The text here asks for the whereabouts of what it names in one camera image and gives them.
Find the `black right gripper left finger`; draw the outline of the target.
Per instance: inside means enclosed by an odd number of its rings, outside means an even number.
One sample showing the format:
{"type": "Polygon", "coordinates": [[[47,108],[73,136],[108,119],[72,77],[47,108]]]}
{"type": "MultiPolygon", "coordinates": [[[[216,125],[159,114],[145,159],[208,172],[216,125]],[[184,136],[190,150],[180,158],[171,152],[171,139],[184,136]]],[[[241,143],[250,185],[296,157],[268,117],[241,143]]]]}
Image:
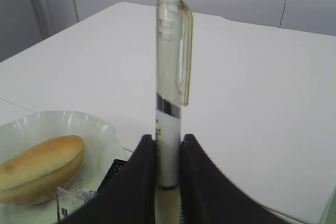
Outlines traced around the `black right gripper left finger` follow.
{"type": "Polygon", "coordinates": [[[152,223],[157,160],[156,142],[143,135],[117,175],[60,223],[152,223]]]}

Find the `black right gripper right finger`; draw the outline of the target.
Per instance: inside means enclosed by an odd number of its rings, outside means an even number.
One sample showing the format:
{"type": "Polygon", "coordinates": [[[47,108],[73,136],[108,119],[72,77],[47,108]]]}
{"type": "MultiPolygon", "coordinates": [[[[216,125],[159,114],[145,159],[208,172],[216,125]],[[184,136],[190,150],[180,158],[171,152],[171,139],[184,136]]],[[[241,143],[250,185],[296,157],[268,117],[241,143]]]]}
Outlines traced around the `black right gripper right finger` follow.
{"type": "Polygon", "coordinates": [[[286,223],[233,184],[193,134],[184,136],[179,159],[185,223],[286,223]]]}

